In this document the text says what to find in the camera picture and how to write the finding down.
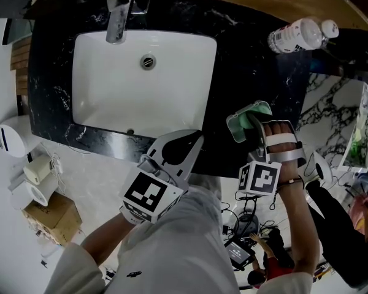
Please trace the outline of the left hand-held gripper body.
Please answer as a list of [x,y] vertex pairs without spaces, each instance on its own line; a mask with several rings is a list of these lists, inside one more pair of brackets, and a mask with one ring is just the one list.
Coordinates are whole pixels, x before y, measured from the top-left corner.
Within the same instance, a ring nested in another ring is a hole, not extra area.
[[125,210],[139,219],[156,223],[188,190],[189,163],[167,163],[147,154],[130,169],[120,191]]

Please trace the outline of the pale green soap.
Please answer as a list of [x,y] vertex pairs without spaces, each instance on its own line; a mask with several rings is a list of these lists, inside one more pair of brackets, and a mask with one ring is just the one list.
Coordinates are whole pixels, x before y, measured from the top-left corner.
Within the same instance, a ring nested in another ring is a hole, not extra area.
[[243,129],[253,128],[253,124],[250,122],[247,116],[250,113],[254,113],[255,117],[260,121],[262,121],[263,118],[271,119],[272,117],[272,111],[269,104],[262,100],[256,101],[237,112],[239,124]]

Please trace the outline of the green soap dish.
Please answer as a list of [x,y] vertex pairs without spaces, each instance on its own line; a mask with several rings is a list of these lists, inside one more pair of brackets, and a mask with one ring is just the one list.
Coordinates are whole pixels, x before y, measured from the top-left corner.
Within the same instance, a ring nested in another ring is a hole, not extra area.
[[255,128],[243,129],[239,124],[237,112],[235,112],[233,115],[229,115],[226,118],[226,124],[228,126],[230,133],[232,134],[234,141],[237,143],[242,143],[243,141],[245,141],[246,140],[245,134],[248,133],[250,130],[255,129]]

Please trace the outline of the person's right forearm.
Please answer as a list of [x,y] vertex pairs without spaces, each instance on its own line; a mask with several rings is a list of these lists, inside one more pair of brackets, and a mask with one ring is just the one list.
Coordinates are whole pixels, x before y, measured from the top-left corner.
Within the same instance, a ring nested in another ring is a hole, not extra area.
[[293,161],[283,163],[279,177],[282,186],[278,189],[278,194],[288,215],[295,262],[294,272],[313,275],[320,258],[320,243],[305,199],[302,181],[288,183],[295,179],[299,179],[297,163]]

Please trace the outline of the person's left forearm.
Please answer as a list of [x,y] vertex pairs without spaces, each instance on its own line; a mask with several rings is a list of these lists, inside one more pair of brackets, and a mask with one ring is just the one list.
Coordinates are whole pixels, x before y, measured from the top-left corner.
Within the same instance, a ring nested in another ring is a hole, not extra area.
[[91,255],[97,266],[100,266],[134,227],[122,213],[117,214],[89,234],[81,246]]

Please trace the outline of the person's right hand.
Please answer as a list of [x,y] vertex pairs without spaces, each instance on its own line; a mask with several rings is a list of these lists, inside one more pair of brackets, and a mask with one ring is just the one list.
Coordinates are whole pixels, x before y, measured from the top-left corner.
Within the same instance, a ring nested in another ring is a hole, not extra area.
[[287,162],[303,157],[302,145],[288,122],[274,122],[265,128],[272,129],[272,134],[266,137],[271,161]]

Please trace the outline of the white sink basin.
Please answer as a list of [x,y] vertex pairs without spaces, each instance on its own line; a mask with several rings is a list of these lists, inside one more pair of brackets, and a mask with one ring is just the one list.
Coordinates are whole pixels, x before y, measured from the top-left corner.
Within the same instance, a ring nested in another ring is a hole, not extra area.
[[[128,30],[111,44],[105,32],[77,36],[72,65],[75,123],[156,138],[201,129],[217,52],[214,38]],[[151,53],[152,70],[140,59]]]

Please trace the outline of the black marble vanity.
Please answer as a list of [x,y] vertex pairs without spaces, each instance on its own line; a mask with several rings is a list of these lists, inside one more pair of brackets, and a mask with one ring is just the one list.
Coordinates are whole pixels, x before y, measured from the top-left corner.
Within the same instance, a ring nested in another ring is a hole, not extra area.
[[[153,140],[76,124],[72,118],[72,60],[81,33],[104,31],[104,2],[84,2],[38,18],[28,63],[32,133],[63,145],[137,162]],[[296,125],[309,80],[308,51],[276,55],[267,45],[283,22],[268,14],[219,0],[150,0],[145,15],[131,15],[129,28],[190,32],[214,37],[217,56],[202,126],[205,142],[196,173],[235,178],[247,161],[226,118],[256,100],[269,103],[277,119]]]

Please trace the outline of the white marbled cabinet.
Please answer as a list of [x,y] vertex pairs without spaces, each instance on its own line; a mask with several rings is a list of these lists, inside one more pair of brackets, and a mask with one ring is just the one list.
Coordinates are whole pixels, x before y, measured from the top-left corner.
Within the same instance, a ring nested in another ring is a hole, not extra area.
[[313,73],[296,129],[308,159],[317,152],[334,169],[368,170],[368,84]]

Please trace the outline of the metal sink drain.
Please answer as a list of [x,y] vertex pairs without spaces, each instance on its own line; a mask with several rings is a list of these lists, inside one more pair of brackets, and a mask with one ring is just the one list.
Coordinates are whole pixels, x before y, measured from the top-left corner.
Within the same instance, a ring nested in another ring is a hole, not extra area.
[[156,58],[153,54],[148,53],[141,57],[140,67],[143,70],[152,70],[156,66]]

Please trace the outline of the small cardboard box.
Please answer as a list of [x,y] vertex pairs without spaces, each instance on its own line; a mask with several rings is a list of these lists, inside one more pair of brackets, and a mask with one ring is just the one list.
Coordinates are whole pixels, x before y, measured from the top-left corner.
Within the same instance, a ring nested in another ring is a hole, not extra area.
[[54,192],[48,206],[32,201],[23,211],[35,231],[61,246],[71,242],[78,232],[82,219],[73,200]]

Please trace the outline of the clear plastic water bottle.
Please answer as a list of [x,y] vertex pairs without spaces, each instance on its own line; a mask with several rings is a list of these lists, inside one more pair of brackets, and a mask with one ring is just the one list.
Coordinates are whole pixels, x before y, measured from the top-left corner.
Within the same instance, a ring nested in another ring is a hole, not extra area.
[[271,32],[267,43],[274,53],[293,53],[324,48],[330,39],[338,36],[339,27],[333,20],[301,18]]

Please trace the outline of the beige small appliance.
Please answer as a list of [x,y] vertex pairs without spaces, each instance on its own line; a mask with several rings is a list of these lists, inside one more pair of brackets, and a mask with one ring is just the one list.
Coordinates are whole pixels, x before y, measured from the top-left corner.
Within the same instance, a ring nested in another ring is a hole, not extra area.
[[52,171],[52,160],[41,155],[23,167],[23,172],[30,182],[40,184]]

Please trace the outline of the white round bin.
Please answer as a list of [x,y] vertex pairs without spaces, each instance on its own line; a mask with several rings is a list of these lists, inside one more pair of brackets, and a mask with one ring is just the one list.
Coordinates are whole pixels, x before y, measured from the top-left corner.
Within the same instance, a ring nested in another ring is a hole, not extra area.
[[28,125],[25,115],[14,116],[0,123],[0,149],[12,157],[24,157],[27,153],[25,137]]

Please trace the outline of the wooden slat platform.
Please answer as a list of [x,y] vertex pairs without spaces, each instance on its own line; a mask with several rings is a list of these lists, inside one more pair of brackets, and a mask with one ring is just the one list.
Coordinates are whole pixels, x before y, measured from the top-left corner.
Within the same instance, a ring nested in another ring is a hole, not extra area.
[[32,37],[12,44],[10,71],[15,72],[15,94],[18,115],[24,115],[28,106],[28,64]]

